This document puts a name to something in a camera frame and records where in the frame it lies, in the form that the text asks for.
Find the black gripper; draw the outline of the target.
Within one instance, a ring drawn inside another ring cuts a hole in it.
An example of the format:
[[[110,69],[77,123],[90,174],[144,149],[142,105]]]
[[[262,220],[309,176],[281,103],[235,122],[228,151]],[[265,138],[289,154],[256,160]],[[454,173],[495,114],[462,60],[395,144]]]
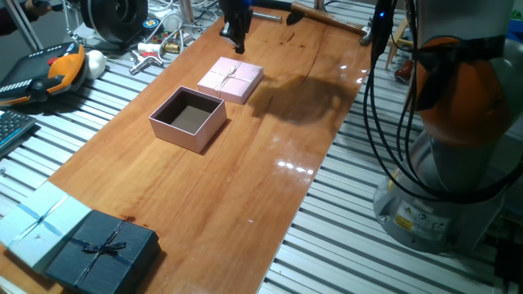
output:
[[[235,52],[237,54],[245,52],[245,38],[248,32],[246,29],[250,28],[253,17],[251,5],[251,0],[219,0],[226,21],[220,36],[227,41],[234,41],[234,30],[231,27],[236,28]]]

